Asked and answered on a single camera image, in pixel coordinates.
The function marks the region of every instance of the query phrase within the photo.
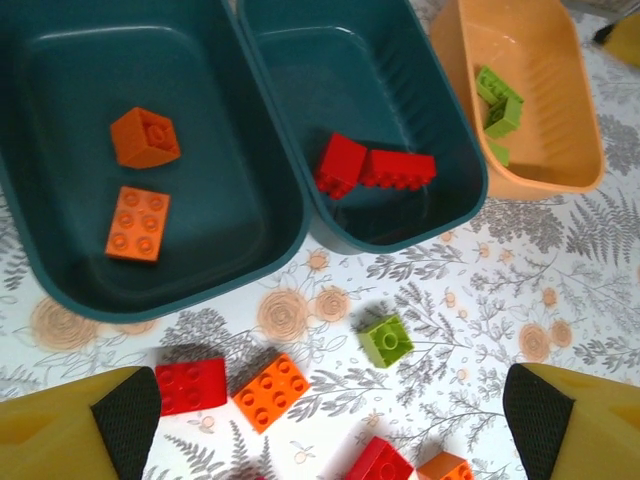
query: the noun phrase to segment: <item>peach plastic basket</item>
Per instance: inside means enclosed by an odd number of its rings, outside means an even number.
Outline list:
[[[489,167],[489,195],[537,200],[594,189],[604,153],[573,22],[559,0],[449,0],[431,42]],[[487,65],[524,98],[520,128],[498,143],[483,132],[485,101],[475,77]]]

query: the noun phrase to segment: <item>table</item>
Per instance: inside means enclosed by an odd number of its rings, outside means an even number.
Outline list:
[[[438,8],[415,7],[425,26]],[[545,362],[640,385],[640,74],[589,45],[603,19],[573,17],[608,155],[589,195],[488,200],[470,223],[394,255],[343,257],[308,238],[259,282],[120,326],[46,296],[0,197],[0,399],[217,353],[233,388],[271,346],[312,384],[286,418],[261,436],[233,402],[163,418],[145,480],[339,479],[373,435],[414,465],[446,448],[478,480],[525,478],[501,403],[509,365]],[[416,348],[375,369],[355,331],[392,312]]]

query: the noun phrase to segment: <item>duplo block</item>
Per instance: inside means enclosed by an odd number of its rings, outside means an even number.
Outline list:
[[[155,262],[169,211],[169,195],[122,187],[105,253],[112,258]]]
[[[205,410],[227,403],[224,358],[156,367],[162,415]]]
[[[464,458],[440,452],[418,468],[420,480],[473,480],[471,467]]]
[[[380,437],[373,437],[345,480],[407,480],[413,467]]]
[[[286,353],[280,354],[234,397],[258,433],[264,432],[309,389],[309,383]]]
[[[171,120],[140,107],[111,124],[111,140],[116,159],[124,167],[158,167],[180,156]]]
[[[379,368],[387,368],[413,350],[413,343],[397,315],[358,333],[360,343],[371,362]]]
[[[320,192],[340,200],[358,183],[367,149],[334,133],[316,167],[314,180]]]
[[[507,97],[500,100],[489,110],[484,133],[491,138],[501,138],[520,127],[522,104]]]
[[[476,89],[478,95],[491,106],[507,97],[524,103],[524,99],[487,66],[482,67],[476,76]]]
[[[365,187],[418,190],[436,176],[430,155],[371,150],[364,161],[359,182]]]
[[[490,140],[487,140],[487,143],[489,144],[489,148],[491,149],[493,154],[496,156],[498,161],[503,166],[508,167],[509,166],[509,149],[507,147],[498,145],[497,143],[494,143]]]

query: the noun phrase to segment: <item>orange lego brick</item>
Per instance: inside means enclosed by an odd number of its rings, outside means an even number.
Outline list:
[[[118,163],[125,167],[158,167],[180,156],[171,120],[140,107],[111,124],[111,140]]]
[[[473,480],[471,467],[464,458],[440,452],[418,468],[420,480]]]
[[[309,383],[282,353],[233,397],[258,433],[264,432],[309,389]]]
[[[107,240],[107,256],[155,262],[170,198],[164,193],[122,187]]]

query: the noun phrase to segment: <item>green lego brick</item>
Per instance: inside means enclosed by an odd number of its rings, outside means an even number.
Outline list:
[[[520,102],[511,97],[503,98],[489,110],[484,133],[494,139],[504,137],[518,129],[521,115],[522,104]]]
[[[478,72],[476,89],[478,95],[491,106],[507,97],[513,98],[518,103],[524,103],[524,99],[487,66],[482,67]]]
[[[391,315],[358,334],[371,362],[388,368],[413,350],[413,343],[397,315]]]
[[[487,140],[487,143],[489,144],[489,148],[491,148],[491,151],[496,156],[498,161],[505,167],[508,167],[509,166],[509,149],[507,147],[498,145],[497,143],[493,143],[492,141],[489,141],[489,140]]]

